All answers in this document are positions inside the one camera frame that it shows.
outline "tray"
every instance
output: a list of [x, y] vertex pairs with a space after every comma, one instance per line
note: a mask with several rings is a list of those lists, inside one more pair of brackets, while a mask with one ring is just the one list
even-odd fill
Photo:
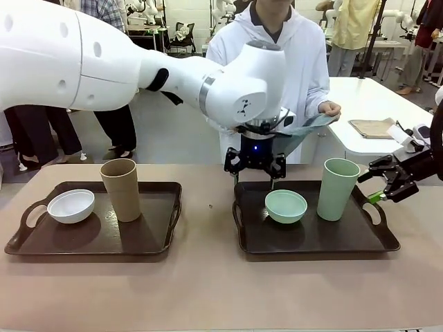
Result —
[[[276, 254], [363, 254], [396, 251], [400, 244], [388, 228], [386, 215], [378, 205], [381, 222], [374, 225], [363, 209], [366, 197], [356, 186], [339, 221], [326, 221], [317, 213], [321, 181], [282, 181], [274, 189], [293, 190], [307, 201], [300, 222], [282, 225], [267, 215], [264, 198], [269, 182], [245, 182], [235, 186], [233, 204], [240, 248], [250, 255]], [[357, 259], [365, 258], [353, 255]]]
[[[21, 217], [19, 230], [5, 247], [12, 255], [159, 255], [167, 252], [181, 212], [178, 183], [139, 182], [142, 215], [130, 223], [117, 220], [102, 182], [63, 182]], [[93, 213], [85, 220], [65, 225], [47, 212], [35, 227], [26, 225], [29, 214], [48, 205], [57, 195], [74, 189], [91, 190], [96, 197]]]

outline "black pants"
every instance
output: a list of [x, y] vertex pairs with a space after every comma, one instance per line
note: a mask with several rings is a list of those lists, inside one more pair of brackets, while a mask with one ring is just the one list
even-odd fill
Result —
[[82, 149], [66, 109], [22, 105], [8, 109], [5, 115], [16, 150], [25, 156], [36, 155], [41, 164], [58, 157], [49, 124], [57, 133], [65, 154], [75, 154]]
[[115, 111], [94, 112], [113, 146], [132, 151], [137, 146], [136, 130], [129, 105]]

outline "hand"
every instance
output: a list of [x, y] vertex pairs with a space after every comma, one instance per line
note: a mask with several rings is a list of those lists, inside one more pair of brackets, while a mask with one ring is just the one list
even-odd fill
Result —
[[341, 114], [340, 110], [341, 106], [335, 102], [322, 102], [318, 105], [318, 112], [327, 116], [339, 116]]
[[435, 29], [433, 32], [432, 32], [432, 39], [437, 39], [439, 36], [440, 36], [440, 30], [438, 30], [438, 29]]

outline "mint green bowl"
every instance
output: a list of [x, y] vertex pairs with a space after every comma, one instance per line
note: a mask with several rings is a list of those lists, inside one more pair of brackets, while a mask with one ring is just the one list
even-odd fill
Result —
[[274, 190], [267, 194], [264, 205], [268, 215], [278, 223], [295, 223], [306, 213], [303, 196], [291, 190]]

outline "black office chair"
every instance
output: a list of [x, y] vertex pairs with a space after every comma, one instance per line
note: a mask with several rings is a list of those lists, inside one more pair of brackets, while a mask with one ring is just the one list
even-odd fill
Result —
[[[175, 30], [179, 31], [183, 26], [184, 26], [183, 23], [177, 22], [177, 24], [175, 25]], [[188, 24], [188, 28], [189, 28], [188, 35], [186, 35], [185, 39], [183, 39], [183, 40], [178, 40], [177, 37], [175, 37], [171, 41], [171, 48], [173, 48], [173, 47], [174, 48], [185, 48], [186, 50], [188, 50], [188, 47], [191, 46], [192, 47], [191, 55], [194, 55], [197, 52], [197, 50], [195, 48], [195, 43], [194, 43], [194, 35], [192, 34], [192, 31], [194, 30], [194, 26], [195, 26], [195, 23]]]

